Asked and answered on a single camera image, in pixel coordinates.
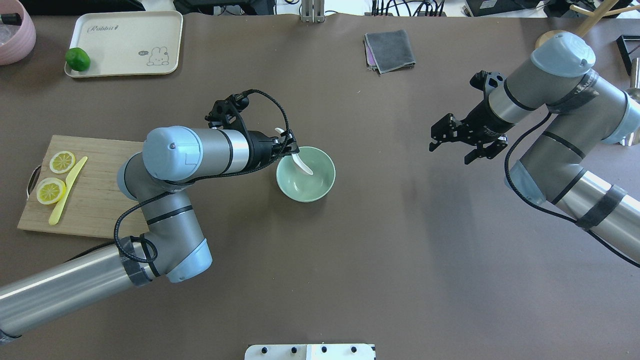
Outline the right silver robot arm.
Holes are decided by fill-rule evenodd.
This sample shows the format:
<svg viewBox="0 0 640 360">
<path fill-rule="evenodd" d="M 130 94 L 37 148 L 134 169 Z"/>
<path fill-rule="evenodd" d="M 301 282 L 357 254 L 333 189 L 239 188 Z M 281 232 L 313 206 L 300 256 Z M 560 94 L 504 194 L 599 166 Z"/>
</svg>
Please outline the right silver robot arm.
<svg viewBox="0 0 640 360">
<path fill-rule="evenodd" d="M 479 71 L 470 85 L 483 99 L 462 120 L 446 114 L 430 128 L 430 151 L 447 142 L 473 149 L 464 157 L 492 159 L 506 150 L 505 182 L 526 204 L 541 211 L 551 203 L 561 219 L 594 237 L 608 250 L 639 265 L 639 201 L 582 166 L 599 143 L 615 144 L 639 128 L 639 103 L 593 69 L 596 57 L 581 37 L 560 32 L 536 48 L 505 76 Z M 506 132 L 540 107 L 546 126 L 526 153 L 514 152 Z"/>
</svg>

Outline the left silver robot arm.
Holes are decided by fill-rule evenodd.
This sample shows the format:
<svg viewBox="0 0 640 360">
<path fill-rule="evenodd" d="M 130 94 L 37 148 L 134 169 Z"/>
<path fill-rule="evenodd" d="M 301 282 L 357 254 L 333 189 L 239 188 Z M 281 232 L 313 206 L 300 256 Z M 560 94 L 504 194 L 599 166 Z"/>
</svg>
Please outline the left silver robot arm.
<svg viewBox="0 0 640 360">
<path fill-rule="evenodd" d="M 166 276 L 189 280 L 212 264 L 208 242 L 186 192 L 195 182 L 249 174 L 298 152 L 291 130 L 277 137 L 244 127 L 160 127 L 118 171 L 120 191 L 135 201 L 148 230 L 113 240 L 1 288 L 1 343 L 119 292 Z"/>
</svg>

